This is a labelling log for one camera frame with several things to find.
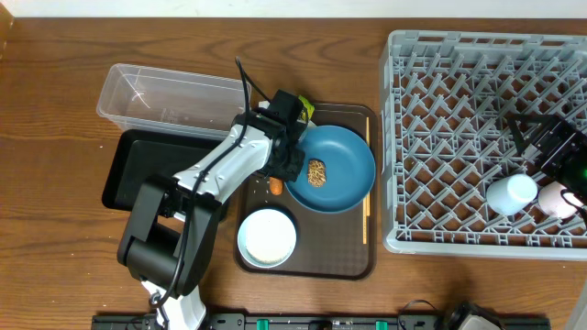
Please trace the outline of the light blue cup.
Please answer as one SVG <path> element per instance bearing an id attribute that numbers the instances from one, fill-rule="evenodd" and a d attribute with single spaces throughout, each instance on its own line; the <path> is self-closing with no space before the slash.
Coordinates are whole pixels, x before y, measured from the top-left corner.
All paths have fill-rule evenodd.
<path id="1" fill-rule="evenodd" d="M 492 183 L 485 194 L 487 204 L 499 215 L 514 215 L 534 201 L 537 184 L 525 174 Z"/>

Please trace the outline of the pink cup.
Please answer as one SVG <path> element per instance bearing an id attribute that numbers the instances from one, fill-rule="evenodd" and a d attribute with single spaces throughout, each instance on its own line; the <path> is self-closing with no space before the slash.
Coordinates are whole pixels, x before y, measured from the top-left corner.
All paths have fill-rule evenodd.
<path id="1" fill-rule="evenodd" d="M 577 208 L 583 206 L 571 192 L 565 193 L 563 199 L 560 192 L 564 189 L 565 186 L 554 181 L 540 190 L 537 202 L 544 214 L 565 219 L 575 215 Z"/>

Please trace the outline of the dark blue plate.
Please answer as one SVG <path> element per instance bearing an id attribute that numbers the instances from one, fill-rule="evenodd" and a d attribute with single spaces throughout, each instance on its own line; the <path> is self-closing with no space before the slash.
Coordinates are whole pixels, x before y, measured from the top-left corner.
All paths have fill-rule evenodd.
<path id="1" fill-rule="evenodd" d="M 304 207 L 324 214 L 338 214 L 360 204 L 376 178 L 375 159 L 367 143 L 342 126 L 309 129 L 298 148 L 305 153 L 302 171 L 285 186 Z M 309 162 L 325 165 L 326 181 L 316 187 L 308 180 Z"/>

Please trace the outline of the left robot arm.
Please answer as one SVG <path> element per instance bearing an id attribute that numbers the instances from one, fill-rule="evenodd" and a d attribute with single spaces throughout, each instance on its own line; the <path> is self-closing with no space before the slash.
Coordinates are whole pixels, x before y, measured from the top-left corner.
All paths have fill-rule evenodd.
<path id="1" fill-rule="evenodd" d="M 149 292 L 162 328 L 200 327 L 206 308 L 198 284 L 212 257 L 223 204 L 255 172 L 295 180 L 306 130 L 298 118 L 237 115 L 227 137 L 193 166 L 141 184 L 116 257 Z"/>

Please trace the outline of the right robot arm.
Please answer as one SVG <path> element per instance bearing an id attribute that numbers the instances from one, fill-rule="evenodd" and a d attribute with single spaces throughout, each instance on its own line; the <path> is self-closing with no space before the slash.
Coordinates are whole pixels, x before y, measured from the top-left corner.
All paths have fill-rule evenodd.
<path id="1" fill-rule="evenodd" d="M 562 185 L 559 197 L 586 223 L 586 135 L 559 115 L 510 115 L 519 156 Z"/>

